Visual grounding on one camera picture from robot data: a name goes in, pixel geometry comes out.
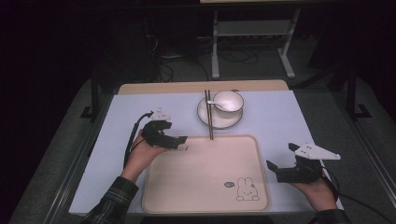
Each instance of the wooden tray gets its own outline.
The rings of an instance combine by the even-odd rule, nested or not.
[[[267,209],[268,195],[253,136],[189,137],[152,162],[142,205],[151,214],[250,213]]]

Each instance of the bowl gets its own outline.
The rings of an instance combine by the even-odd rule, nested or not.
[[[213,101],[217,104],[215,107],[224,112],[236,112],[244,106],[244,98],[235,91],[220,91]]]

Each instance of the human hand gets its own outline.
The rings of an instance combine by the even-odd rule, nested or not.
[[[315,211],[338,209],[332,190],[322,178],[310,184],[291,183],[291,185],[305,195]]]
[[[142,130],[139,131],[138,136],[132,143],[132,148],[134,148],[134,150],[132,150],[129,155],[128,162],[120,175],[133,183],[136,183],[137,178],[142,174],[143,170],[146,169],[158,155],[168,150],[165,147],[152,147],[143,139],[141,133]]]

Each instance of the sleeve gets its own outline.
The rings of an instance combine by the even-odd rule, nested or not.
[[[81,223],[123,223],[126,212],[139,188],[131,181],[117,177],[110,189]]]
[[[344,210],[331,209],[317,212],[317,221],[319,224],[350,224],[350,220]]]

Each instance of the bunny sticker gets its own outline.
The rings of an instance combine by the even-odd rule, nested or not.
[[[260,198],[258,196],[258,192],[256,187],[253,184],[253,180],[248,178],[239,178],[238,179],[238,196],[236,200],[238,202],[241,201],[258,201]]]

